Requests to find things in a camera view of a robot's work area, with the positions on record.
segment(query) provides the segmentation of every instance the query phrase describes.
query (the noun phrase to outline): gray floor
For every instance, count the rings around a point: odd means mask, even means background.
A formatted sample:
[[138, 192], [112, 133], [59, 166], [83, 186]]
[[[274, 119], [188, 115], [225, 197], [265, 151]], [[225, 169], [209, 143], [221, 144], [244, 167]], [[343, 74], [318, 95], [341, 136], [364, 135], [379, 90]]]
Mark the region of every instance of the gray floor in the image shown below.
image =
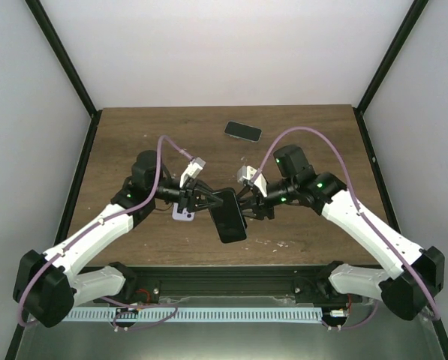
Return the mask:
[[[355, 306], [353, 321], [369, 307]], [[174, 323], [115, 333], [107, 323], [63, 322], [24, 334], [18, 360], [79, 359], [443, 359], [424, 319], [405, 322], [383, 306], [367, 325], [328, 332], [321, 325]]]

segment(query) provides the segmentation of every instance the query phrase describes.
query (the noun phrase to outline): black smartphone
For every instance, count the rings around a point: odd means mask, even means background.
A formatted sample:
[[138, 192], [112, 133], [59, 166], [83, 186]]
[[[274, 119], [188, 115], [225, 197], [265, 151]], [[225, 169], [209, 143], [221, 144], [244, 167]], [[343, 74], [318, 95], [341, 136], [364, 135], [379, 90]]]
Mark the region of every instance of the black smartphone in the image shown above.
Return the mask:
[[213, 194], [223, 200], [222, 206], [209, 209], [221, 242], [228, 244], [246, 240], [247, 223], [240, 211], [235, 190], [228, 187]]
[[244, 139], [256, 143], [262, 135], [262, 130], [257, 127], [252, 127], [238, 122], [229, 121], [225, 127], [224, 132], [238, 139]]

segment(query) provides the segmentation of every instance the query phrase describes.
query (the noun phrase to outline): white backdrop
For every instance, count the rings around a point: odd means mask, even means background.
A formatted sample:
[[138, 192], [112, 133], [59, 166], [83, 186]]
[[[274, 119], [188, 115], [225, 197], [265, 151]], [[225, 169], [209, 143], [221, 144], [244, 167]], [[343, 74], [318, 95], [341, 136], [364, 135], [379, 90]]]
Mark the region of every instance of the white backdrop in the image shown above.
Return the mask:
[[25, 2], [0, 0], [0, 360], [20, 258], [52, 245], [89, 120]]
[[411, 0], [44, 0], [97, 108], [357, 105]]
[[448, 0], [428, 3], [365, 122], [402, 232], [446, 256], [448, 334]]

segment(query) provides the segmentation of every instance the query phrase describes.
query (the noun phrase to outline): smartphone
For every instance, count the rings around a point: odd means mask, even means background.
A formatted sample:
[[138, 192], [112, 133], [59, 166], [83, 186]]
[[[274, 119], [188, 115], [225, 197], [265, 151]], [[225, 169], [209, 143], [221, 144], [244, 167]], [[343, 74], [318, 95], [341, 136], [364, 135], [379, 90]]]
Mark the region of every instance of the smartphone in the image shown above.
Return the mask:
[[256, 143], [262, 135], [262, 130], [257, 127], [252, 127], [238, 122], [229, 121], [225, 127], [224, 132], [238, 139], [244, 139]]
[[240, 211], [235, 190], [228, 187], [213, 194], [223, 200], [222, 206], [209, 209], [221, 242], [228, 244], [246, 240], [247, 223]]

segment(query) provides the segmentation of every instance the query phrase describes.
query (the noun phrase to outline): brown wooden surface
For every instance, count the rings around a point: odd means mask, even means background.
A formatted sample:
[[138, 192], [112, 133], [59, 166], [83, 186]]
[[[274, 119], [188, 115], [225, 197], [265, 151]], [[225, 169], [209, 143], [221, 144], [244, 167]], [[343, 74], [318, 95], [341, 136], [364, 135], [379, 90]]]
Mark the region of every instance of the brown wooden surface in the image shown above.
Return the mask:
[[[263, 130], [259, 143], [224, 134], [229, 120]], [[232, 106], [185, 108], [105, 109], [98, 126], [71, 224], [71, 233], [95, 217], [120, 189], [131, 165], [143, 150], [155, 149], [167, 134], [192, 155], [207, 162], [199, 175], [214, 189], [234, 187], [243, 164], [258, 167], [271, 142], [283, 130], [296, 125], [318, 129], [342, 153], [359, 199], [384, 217], [371, 167], [350, 106]], [[295, 143], [304, 149], [316, 171], [343, 173], [333, 153], [318, 137], [295, 132], [279, 144]], [[179, 175], [186, 159], [169, 145], [164, 163]], [[277, 166], [268, 162], [270, 181], [279, 179]], [[164, 204], [158, 200], [158, 207]], [[248, 239], [222, 244], [207, 211], [191, 223], [172, 219], [171, 210], [154, 211], [144, 223], [113, 242], [92, 265], [120, 261], [126, 265], [262, 265], [327, 264], [332, 260], [374, 263], [368, 253], [334, 224], [312, 210], [280, 206], [274, 220], [248, 220]]]

